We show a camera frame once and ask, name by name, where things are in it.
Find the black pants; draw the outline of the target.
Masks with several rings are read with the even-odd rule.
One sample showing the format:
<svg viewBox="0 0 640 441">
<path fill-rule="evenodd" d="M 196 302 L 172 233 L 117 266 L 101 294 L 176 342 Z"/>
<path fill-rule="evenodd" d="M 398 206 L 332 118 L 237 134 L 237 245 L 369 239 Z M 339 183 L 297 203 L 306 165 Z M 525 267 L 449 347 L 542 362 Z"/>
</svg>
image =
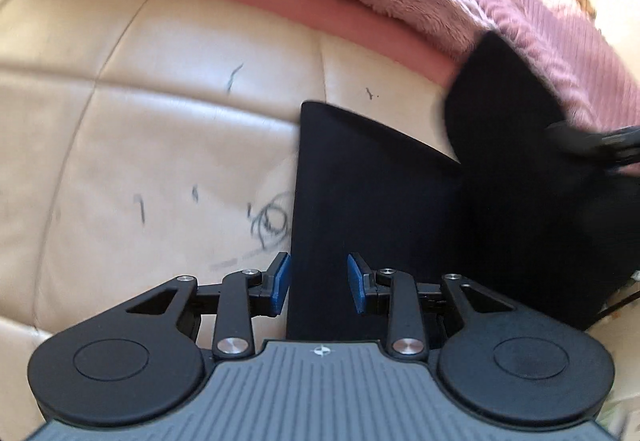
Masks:
<svg viewBox="0 0 640 441">
<path fill-rule="evenodd" d="M 420 283 L 459 273 L 579 329 L 638 270 L 638 177 L 549 139 L 553 124 L 579 127 L 502 37 L 480 38 L 444 123 L 450 154 L 334 105 L 302 105 L 289 339 L 385 337 L 384 320 L 356 311 L 350 253 Z"/>
</svg>

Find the pink quilted pillow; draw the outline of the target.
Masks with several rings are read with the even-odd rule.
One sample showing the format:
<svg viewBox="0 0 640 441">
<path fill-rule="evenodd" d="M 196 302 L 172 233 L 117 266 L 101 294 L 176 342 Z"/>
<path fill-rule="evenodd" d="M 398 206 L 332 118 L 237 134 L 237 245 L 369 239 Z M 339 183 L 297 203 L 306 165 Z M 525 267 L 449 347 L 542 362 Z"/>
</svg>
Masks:
<svg viewBox="0 0 640 441">
<path fill-rule="evenodd" d="M 579 0 L 520 0 L 534 29 L 589 92 L 638 94 L 639 83 Z"/>
</svg>

